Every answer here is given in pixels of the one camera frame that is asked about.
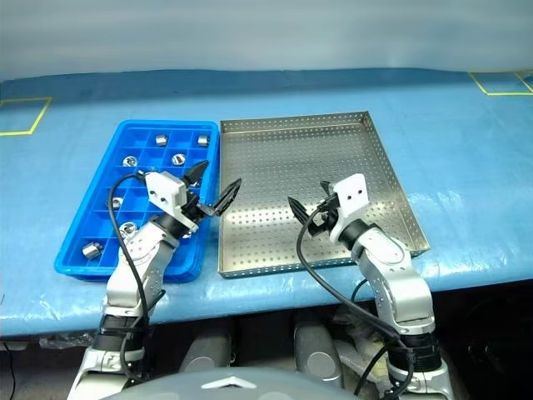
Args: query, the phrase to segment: hex nut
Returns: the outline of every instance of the hex nut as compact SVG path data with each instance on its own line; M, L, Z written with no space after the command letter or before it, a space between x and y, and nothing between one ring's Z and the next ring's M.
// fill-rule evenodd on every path
M199 136L198 146L200 146L201 148L206 148L207 146L209 146L209 137L204 135Z
M125 239L137 231L137 224L132 221L127 221L118 227L118 231L120 232L120 236Z
M122 160L123 167L136 167L137 158L135 156L127 156Z
M168 143L168 136L167 135L157 135L156 136L156 145L160 147L165 147Z
M172 156L172 164L174 164L177 167L180 167L181 165L183 165L185 163L185 160L186 160L185 154L178 153Z
M113 208L113 210L118 210L121 207L123 202L124 202L124 199L122 197L113 198L113 200L112 200L112 208Z
M93 258L96 258L102 254L103 246L98 242L90 242L89 244L86 244L82 248L83 255L89 259L92 260Z

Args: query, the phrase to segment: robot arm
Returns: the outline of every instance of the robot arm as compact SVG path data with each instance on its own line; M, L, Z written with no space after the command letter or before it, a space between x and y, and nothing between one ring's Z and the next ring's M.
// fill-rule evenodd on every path
M214 206L200 204L198 196L187 188L202 177L206 168L207 161L200 162L181 178L168 172L144 175L150 202L164 213L122 239L142 292L121 247L117 268L107 282L100 328L94 344L84 354L69 400L104 398L142 382L142 376L137 373L145 354L147 332L142 295L150 316L164 294L163 274L179 246L179 239L186 233L194 233L203 218L221 215L241 186L238 179L221 193Z
M426 281L412 267L405 245L389 237L378 226L361 220L368 204L365 177L358 173L334 185L321 182L328 198L321 205L323 223L308 221L306 209L289 198L296 218L308 225L312 236L328 232L330 241L342 243L370 283L378 317L399 334L401 342L414 354L413 378L407 392L417 398L453 400L446 363L441 359L434 334L435 316ZM408 350L386 342L387 368L397 387L408 375Z

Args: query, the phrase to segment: stainless steel tray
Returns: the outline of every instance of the stainless steel tray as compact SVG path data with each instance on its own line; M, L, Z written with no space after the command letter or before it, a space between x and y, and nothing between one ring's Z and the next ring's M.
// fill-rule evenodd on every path
M364 173L377 223L413 255L429 244L413 215L368 112L222 121L221 187L242 178L241 190L220 225L219 273L226 278L300 269L301 225L287 196L310 213L325 197L321 180ZM350 263L350 253L326 234L306 240L316 267Z

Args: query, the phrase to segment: white backdrop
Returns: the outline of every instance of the white backdrop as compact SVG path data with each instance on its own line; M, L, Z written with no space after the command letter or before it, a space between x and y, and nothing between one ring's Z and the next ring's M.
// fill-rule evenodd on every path
M0 0L0 81L151 69L533 67L533 0Z

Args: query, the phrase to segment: black cable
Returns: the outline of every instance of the black cable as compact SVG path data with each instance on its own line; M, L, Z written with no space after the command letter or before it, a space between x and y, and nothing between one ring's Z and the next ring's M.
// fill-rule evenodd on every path
M361 289L363 287L363 285L365 283L367 283L367 282L368 281L366 279L363 279L362 281L360 281L357 284L356 288L353 289L353 293L351 294L351 297L350 297L350 300L351 300L352 303L354 303L356 301L356 296L357 296L357 292L359 292L359 289Z
M406 380L403 381L399 386L391 390L390 393L386 394L382 400L394 400L400 394L402 394L411 383L413 373L415 372L415 359L414 354L411 348L408 348L401 340L400 334L388 323L380 320L378 317L370 314L368 311L363 310L361 307L357 306L354 302L350 301L348 298L344 297L340 292L338 292L332 285L326 282L311 266L311 264L306 260L301 251L301 243L303 237L306 234L307 229L311 225L314 217L322 211L325 206L325 202L321 203L315 211L311 213L309 218L304 222L301 227L301 231L298 234L298 239L296 240L296 254L300 259L301 265L311 274L311 276L323 287L325 288L334 298L339 302L347 306L354 314L359 318L363 319L370 325L372 325L377 331L379 331L383 336L391 341L391 343L396 343L400 348L407 350L407 362L408 362L408 371Z
M399 386L395 387L391 392L383 396L382 400L396 400L398 396L400 396L407 389L409 383L411 383L413 374L415 373L415 355L413 354L411 349L409 349L407 352L407 361L409 363L409 369L407 370L406 379L402 383L400 383Z
M381 332L384 336L391 339L393 342L399 342L400 346L402 346L403 343L401 343L400 341L400 334L393 327L391 327L388 323L383 322L378 317L373 316L368 311L363 310L361 307L351 302L348 298L344 297L332 285L326 282L305 259L303 253L301 252L301 242L303 241L303 237L307 229L309 228L309 225L311 225L313 218L320 211L321 209L319 206L315 211L312 212L311 216L307 219L307 221L301 227L300 234L298 235L298 240L296 240L296 254L298 255L298 258L300 259L301 265L303 265L304 268L311 274L311 276L314 277L315 280L318 283L320 283L320 285L323 288L325 288L334 298L336 298L339 302L347 306L359 318L371 324L375 329Z
M13 355L11 354L11 350L9 350L7 343L4 342L3 346L6 348L7 357L9 358L9 371L11 371L12 378L11 394L9 395L9 400L12 400L15 396L15 390L17 389L17 379L15 378L15 369L13 368Z
M374 357L372 358L372 360L369 362L368 366L366 367L365 372L359 378L359 382L357 383L356 390L353 392L354 396L359 395L359 392L363 388L363 385L365 384L365 381L368 379L368 375L370 375L370 372L372 371L372 369L374 368L374 366L376 365L378 360L385 353L386 353L386 347L383 346L382 348L380 348L379 352L377 352L374 355Z
M165 295L165 291L161 290L156 298L154 298L153 303L148 308L148 311L150 311L152 308L154 308L159 300ZM129 329L134 328L142 319L142 316L137 317L132 325L129 327ZM119 352L119 358L120 358L120 365L122 367L122 370L124 371L124 374L134 382L144 382L144 379L142 377L138 377L135 375L129 368L129 366L126 363L126 342L131 338L131 333L127 332L126 335L122 338L122 342L120 343L120 352Z
M138 173L129 173L128 175L124 175L123 177L120 177L111 187L109 190L109 195L107 196L107 210L109 211L109 217L111 218L111 225L113 226L113 231L115 232L115 235L118 239L118 244L120 245L120 248L122 249L122 252L124 253L124 257L127 260L127 264L129 265L130 269L132 270L133 277L135 278L135 282L137 284L137 290L139 291L139 296L141 298L141 305L142 305L142 319L144 320L144 328L148 329L148 307L147 307L147 297L144 293L144 288L142 287L141 278L139 277L139 273L137 272L137 269L135 268L135 263L132 260L132 256L130 256L129 251L126 248L126 243L124 243L124 239L122 239L122 236L120 234L120 229L118 227L117 223L117 217L115 217L115 212L113 211L113 197L115 194L115 191L120 186L122 182L129 178L135 178L140 181L144 181L144 177Z

